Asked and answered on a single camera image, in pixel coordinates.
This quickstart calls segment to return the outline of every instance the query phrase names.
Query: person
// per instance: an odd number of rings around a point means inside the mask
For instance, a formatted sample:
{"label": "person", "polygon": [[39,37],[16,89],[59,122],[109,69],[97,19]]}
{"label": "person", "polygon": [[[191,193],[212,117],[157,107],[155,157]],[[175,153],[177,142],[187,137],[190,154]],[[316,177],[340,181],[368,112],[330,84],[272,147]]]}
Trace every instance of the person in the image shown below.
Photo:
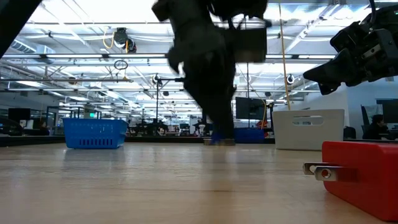
{"label": "person", "polygon": [[387,125],[384,123],[383,115],[377,114],[372,117],[372,124],[366,128],[363,139],[381,140],[382,137],[388,138],[390,134]]}
{"label": "person", "polygon": [[47,123],[45,121],[40,121],[40,128],[39,128],[39,135],[40,136],[49,136],[50,135],[50,131],[47,128]]}

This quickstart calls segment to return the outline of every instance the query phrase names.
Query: blue plastic basket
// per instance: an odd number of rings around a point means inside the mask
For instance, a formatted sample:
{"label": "blue plastic basket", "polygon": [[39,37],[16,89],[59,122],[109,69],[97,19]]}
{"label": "blue plastic basket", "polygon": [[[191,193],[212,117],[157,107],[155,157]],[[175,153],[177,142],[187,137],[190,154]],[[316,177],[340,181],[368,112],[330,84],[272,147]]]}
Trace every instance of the blue plastic basket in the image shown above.
{"label": "blue plastic basket", "polygon": [[[217,142],[220,139],[223,139],[218,133],[213,133],[211,136],[211,140],[213,142]],[[264,142],[264,131],[261,129],[243,129],[243,128],[235,128],[234,129],[234,139],[236,143],[248,144],[248,143],[257,143],[261,144]]]}
{"label": "blue plastic basket", "polygon": [[64,118],[63,126],[67,147],[74,149],[117,149],[127,131],[122,120]]}

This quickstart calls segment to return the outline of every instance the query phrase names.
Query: monitor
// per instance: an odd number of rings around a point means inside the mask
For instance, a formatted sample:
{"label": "monitor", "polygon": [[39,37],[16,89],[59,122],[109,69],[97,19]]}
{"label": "monitor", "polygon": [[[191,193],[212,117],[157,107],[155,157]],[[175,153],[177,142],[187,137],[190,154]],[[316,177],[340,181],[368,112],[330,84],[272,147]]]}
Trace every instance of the monitor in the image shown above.
{"label": "monitor", "polygon": [[180,129],[189,129],[189,124],[180,124]]}
{"label": "monitor", "polygon": [[385,123],[398,123],[398,101],[383,102],[383,117]]}
{"label": "monitor", "polygon": [[8,108],[8,119],[19,123],[20,120],[30,120],[29,108]]}
{"label": "monitor", "polygon": [[266,107],[260,99],[236,97],[236,119],[267,119]]}

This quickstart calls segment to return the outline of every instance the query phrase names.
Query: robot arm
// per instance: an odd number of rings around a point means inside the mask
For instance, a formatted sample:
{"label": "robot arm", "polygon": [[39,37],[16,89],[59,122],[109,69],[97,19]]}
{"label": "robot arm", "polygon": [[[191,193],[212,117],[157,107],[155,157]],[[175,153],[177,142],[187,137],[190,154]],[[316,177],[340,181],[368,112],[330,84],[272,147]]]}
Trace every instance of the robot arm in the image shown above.
{"label": "robot arm", "polygon": [[[158,0],[152,7],[158,20],[170,19],[175,38],[167,59],[176,72],[183,63],[184,88],[214,122],[224,138],[233,138],[231,99],[236,62],[263,62],[267,54],[264,21],[259,29],[241,30],[238,14],[263,19],[267,0]],[[228,21],[214,25],[210,13]]]}
{"label": "robot arm", "polygon": [[330,44],[337,56],[324,65],[305,72],[304,78],[318,82],[322,95],[345,83],[356,86],[398,74],[398,5],[376,10],[362,22],[339,31]]}

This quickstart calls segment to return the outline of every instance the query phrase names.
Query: pole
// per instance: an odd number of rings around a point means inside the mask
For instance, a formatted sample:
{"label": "pole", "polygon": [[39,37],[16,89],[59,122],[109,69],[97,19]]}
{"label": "pole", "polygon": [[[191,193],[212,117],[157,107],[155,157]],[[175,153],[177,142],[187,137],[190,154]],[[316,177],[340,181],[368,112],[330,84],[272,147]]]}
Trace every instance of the pole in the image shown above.
{"label": "pole", "polygon": [[[244,17],[244,29],[247,29],[247,22],[246,22],[246,16]],[[249,83],[249,62],[246,64],[247,72],[246,72],[246,81],[248,83],[248,102],[249,102],[249,112],[248,112],[248,128],[250,129],[250,83]]]}
{"label": "pole", "polygon": [[249,102],[249,104],[248,104],[248,107],[249,107],[249,112],[248,112],[248,118],[249,118],[249,122],[248,122],[248,128],[250,129],[250,89],[249,89],[249,86],[250,86],[250,83],[249,83],[249,63],[247,63],[247,67],[248,67],[248,72],[247,72],[247,79],[246,79],[246,81],[248,82],[248,102]]}
{"label": "pole", "polygon": [[47,112],[45,114],[45,125],[48,126],[49,125],[49,110],[50,108],[47,106]]}
{"label": "pole", "polygon": [[157,122],[157,115],[158,115],[158,110],[159,110],[159,81],[156,83],[156,124]]}

